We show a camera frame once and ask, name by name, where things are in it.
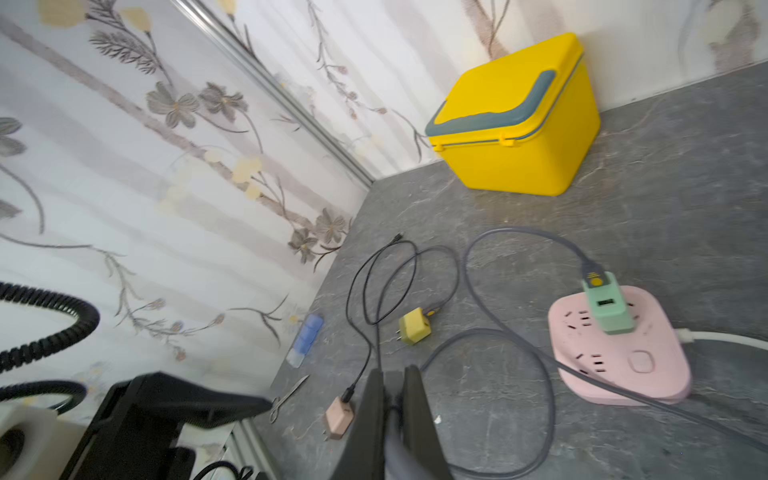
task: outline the green plug adapter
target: green plug adapter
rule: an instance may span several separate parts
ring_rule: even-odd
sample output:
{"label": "green plug adapter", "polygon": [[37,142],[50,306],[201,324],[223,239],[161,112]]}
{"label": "green plug adapter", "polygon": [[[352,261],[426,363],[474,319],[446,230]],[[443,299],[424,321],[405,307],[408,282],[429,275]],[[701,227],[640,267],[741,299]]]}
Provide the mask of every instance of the green plug adapter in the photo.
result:
{"label": "green plug adapter", "polygon": [[588,278],[592,278],[590,283],[585,280],[581,281],[584,292],[587,294],[592,316],[608,335],[633,332],[635,322],[629,313],[629,307],[624,299],[624,294],[621,292],[619,282],[616,281],[613,273],[601,273],[604,275],[601,275],[600,280],[596,280],[592,274],[592,276],[588,276]]}

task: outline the metal wall trim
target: metal wall trim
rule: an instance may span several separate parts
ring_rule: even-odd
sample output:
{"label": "metal wall trim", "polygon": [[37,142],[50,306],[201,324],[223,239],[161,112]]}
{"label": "metal wall trim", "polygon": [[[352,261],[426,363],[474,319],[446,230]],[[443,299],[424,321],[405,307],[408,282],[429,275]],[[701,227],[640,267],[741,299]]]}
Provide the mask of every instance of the metal wall trim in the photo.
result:
{"label": "metal wall trim", "polygon": [[365,188],[375,178],[346,151],[304,107],[275,80],[201,0],[170,0],[235,65],[255,81],[272,99],[323,145]]}

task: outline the yellow storage box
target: yellow storage box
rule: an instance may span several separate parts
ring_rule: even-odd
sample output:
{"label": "yellow storage box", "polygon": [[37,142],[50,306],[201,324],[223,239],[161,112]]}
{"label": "yellow storage box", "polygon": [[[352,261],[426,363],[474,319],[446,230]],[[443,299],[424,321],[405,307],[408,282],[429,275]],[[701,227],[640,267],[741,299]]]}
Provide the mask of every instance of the yellow storage box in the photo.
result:
{"label": "yellow storage box", "polygon": [[568,33],[464,73],[426,128],[469,188],[559,195],[600,129],[587,68]]}

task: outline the pink power strip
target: pink power strip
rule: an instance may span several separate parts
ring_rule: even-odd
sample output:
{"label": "pink power strip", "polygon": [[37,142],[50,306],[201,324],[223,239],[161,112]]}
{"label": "pink power strip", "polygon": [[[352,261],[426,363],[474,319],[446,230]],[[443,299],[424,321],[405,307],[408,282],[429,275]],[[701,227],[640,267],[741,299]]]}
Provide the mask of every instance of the pink power strip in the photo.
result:
{"label": "pink power strip", "polygon": [[[592,318],[585,293],[564,296],[549,309],[554,357],[602,382],[665,403],[678,403],[690,393],[690,367],[667,315],[645,290],[635,286],[622,286],[621,290],[637,322],[635,331],[608,335]],[[562,370],[560,377],[589,402],[642,405]]]}

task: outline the floral wallpaper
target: floral wallpaper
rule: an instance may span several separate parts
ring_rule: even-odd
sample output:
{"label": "floral wallpaper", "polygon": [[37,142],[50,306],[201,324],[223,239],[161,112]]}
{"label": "floral wallpaper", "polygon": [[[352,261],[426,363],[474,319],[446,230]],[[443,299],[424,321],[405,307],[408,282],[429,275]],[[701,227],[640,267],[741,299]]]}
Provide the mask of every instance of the floral wallpaper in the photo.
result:
{"label": "floral wallpaper", "polygon": [[[266,395],[366,189],[170,2],[5,2],[0,52],[0,277],[101,312],[2,382]],[[2,349],[66,321],[0,309]]]}
{"label": "floral wallpaper", "polygon": [[437,159],[423,128],[461,73],[568,31],[603,110],[768,58],[758,0],[203,2],[375,177]]}

